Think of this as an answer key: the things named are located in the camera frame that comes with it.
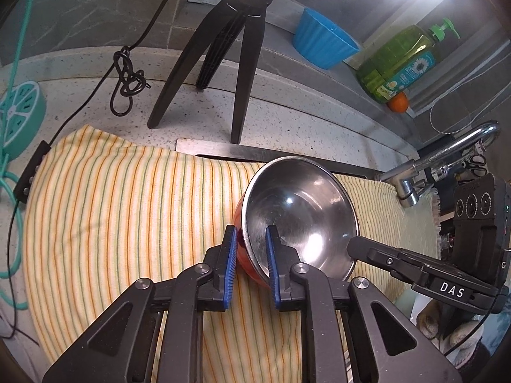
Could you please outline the gloved right hand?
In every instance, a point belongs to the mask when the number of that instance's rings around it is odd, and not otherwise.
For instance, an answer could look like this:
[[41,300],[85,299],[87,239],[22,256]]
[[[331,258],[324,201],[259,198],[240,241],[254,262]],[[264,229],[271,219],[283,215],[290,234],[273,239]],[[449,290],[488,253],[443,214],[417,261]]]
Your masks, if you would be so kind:
[[483,337],[478,316],[431,300],[416,316],[416,327],[456,367],[465,365]]

